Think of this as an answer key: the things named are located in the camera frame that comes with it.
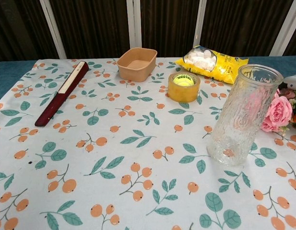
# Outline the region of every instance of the floral tablecloth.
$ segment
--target floral tablecloth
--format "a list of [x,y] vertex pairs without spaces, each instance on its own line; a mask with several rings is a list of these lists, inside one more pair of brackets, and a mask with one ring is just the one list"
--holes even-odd
[[117,59],[90,70],[46,127],[34,123],[80,60],[39,60],[0,100],[0,229],[296,228],[296,130],[258,132],[245,164],[206,143],[231,85],[201,77],[197,100],[167,97],[176,58],[142,83]]

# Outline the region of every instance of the glass vase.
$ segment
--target glass vase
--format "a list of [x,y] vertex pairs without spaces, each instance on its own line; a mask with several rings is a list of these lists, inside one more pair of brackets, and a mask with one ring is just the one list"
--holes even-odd
[[222,108],[207,151],[217,161],[242,164],[283,76],[261,65],[244,65]]

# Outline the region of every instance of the snack bag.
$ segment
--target snack bag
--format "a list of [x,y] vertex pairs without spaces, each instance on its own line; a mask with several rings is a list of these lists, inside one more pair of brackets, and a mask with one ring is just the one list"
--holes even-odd
[[192,73],[233,84],[239,67],[248,64],[248,59],[231,57],[202,46],[195,46],[175,63]]

